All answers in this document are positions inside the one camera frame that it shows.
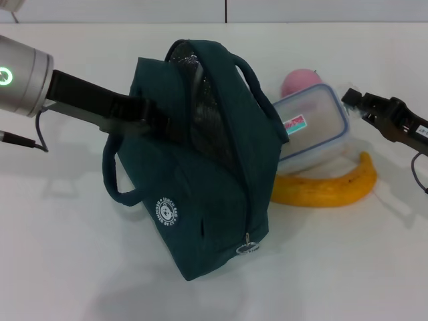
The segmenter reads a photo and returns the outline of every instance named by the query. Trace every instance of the zipper pull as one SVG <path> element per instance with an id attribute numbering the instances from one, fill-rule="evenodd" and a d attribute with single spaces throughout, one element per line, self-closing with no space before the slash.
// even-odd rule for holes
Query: zipper pull
<path id="1" fill-rule="evenodd" d="M 252 253 L 257 251 L 260 248 L 260 244 L 258 242 L 250 242 L 249 241 L 249 233 L 245 234 L 245 244 L 241 245 L 236 249 L 236 253 L 239 255 L 244 255 L 248 253 Z"/>

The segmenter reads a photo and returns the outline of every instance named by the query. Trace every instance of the container label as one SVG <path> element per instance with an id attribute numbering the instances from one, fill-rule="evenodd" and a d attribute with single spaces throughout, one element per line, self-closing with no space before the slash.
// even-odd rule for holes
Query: container label
<path id="1" fill-rule="evenodd" d="M 306 123 L 303 115 L 299 115 L 284 122 L 284 127 L 286 128 L 287 134 L 289 135 L 293 134 L 294 132 L 298 132 L 299 130 L 307 127 L 307 125 L 308 124 Z"/>
<path id="2" fill-rule="evenodd" d="M 416 129 L 416 132 L 425 138 L 428 138 L 428 128 L 425 126 L 419 125 L 419 127 Z"/>

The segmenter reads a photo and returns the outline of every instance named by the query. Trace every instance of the container lid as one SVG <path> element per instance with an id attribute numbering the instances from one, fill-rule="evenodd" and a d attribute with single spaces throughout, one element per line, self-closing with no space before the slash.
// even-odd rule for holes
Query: container lid
<path id="1" fill-rule="evenodd" d="M 348 118 L 334 90 L 316 84 L 274 104 L 290 141 L 283 145 L 280 161 L 322 148 L 348 131 Z"/>

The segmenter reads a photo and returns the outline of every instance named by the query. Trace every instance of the white circular logo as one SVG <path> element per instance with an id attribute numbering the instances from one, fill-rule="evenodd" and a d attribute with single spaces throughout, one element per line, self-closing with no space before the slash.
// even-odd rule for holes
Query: white circular logo
<path id="1" fill-rule="evenodd" d="M 173 226 L 179 218 L 174 202 L 166 197 L 156 203 L 156 216 L 165 226 Z"/>

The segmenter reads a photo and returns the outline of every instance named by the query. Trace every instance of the yellow banana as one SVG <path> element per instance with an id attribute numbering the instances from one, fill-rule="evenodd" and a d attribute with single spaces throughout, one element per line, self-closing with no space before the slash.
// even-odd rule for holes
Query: yellow banana
<path id="1" fill-rule="evenodd" d="M 271 201 L 302 207 L 339 207 L 357 202 L 369 194 L 377 173 L 367 152 L 348 174 L 334 179 L 305 179 L 276 176 Z"/>

